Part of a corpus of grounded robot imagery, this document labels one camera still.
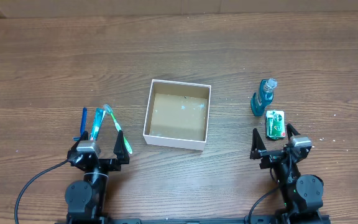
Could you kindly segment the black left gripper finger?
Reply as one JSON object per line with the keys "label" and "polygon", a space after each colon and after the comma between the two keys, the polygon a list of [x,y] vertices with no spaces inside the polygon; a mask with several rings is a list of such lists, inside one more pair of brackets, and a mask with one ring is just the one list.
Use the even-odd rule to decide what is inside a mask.
{"label": "black left gripper finger", "polygon": [[87,141],[89,139],[88,132],[84,131],[83,134],[77,139],[76,143],[72,146],[72,150],[76,151],[77,146],[81,141]]}
{"label": "black left gripper finger", "polygon": [[118,164],[129,164],[130,157],[124,142],[123,131],[118,132],[113,153],[116,155],[116,160]]}

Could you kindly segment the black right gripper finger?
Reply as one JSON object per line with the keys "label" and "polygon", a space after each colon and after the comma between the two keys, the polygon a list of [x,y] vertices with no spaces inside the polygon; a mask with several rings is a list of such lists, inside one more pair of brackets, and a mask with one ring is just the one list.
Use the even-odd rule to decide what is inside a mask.
{"label": "black right gripper finger", "polygon": [[250,159],[261,159],[264,153],[267,152],[262,138],[257,130],[254,128],[252,131],[252,146],[250,150]]}
{"label": "black right gripper finger", "polygon": [[301,134],[290,123],[287,124],[287,136],[289,145],[299,145],[299,138]]}

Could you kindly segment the green floss pack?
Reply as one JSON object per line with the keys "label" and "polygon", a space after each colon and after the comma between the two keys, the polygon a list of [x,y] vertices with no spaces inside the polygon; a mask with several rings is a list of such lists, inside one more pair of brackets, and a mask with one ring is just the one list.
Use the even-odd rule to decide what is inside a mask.
{"label": "green floss pack", "polygon": [[268,139],[279,140],[286,136],[285,113],[280,110],[268,110],[265,114],[265,135]]}

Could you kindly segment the blue mouthwash bottle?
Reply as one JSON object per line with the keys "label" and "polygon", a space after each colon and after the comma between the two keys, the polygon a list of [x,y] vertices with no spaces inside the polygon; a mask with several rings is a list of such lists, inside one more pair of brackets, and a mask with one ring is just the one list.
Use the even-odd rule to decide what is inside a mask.
{"label": "blue mouthwash bottle", "polygon": [[276,89],[277,84],[274,78],[263,79],[260,82],[259,89],[254,93],[250,101],[254,116],[262,116],[266,107],[272,103],[274,89]]}

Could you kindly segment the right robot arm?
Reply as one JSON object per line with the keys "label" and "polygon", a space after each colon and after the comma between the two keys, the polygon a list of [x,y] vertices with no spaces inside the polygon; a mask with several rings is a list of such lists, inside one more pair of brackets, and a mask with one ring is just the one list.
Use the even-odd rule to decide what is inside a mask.
{"label": "right robot arm", "polygon": [[[260,168],[268,169],[277,186],[261,196],[251,207],[246,223],[330,223],[329,216],[322,216],[323,180],[317,175],[302,175],[297,163],[306,159],[312,148],[308,136],[300,134],[291,124],[287,125],[288,143],[281,150],[268,151],[258,130],[252,132],[250,158],[260,160]],[[276,191],[282,194],[284,208],[273,215],[253,215],[256,206]]]}

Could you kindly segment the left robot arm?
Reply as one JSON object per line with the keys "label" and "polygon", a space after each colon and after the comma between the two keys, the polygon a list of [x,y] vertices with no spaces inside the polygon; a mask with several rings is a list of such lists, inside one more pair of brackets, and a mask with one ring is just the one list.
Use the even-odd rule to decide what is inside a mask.
{"label": "left robot arm", "polygon": [[67,153],[70,165],[84,172],[83,179],[72,182],[65,191],[67,223],[112,222],[104,212],[109,173],[120,171],[121,166],[130,161],[123,132],[117,135],[113,149],[115,158],[100,158],[100,153],[97,142],[90,140],[86,131]]}

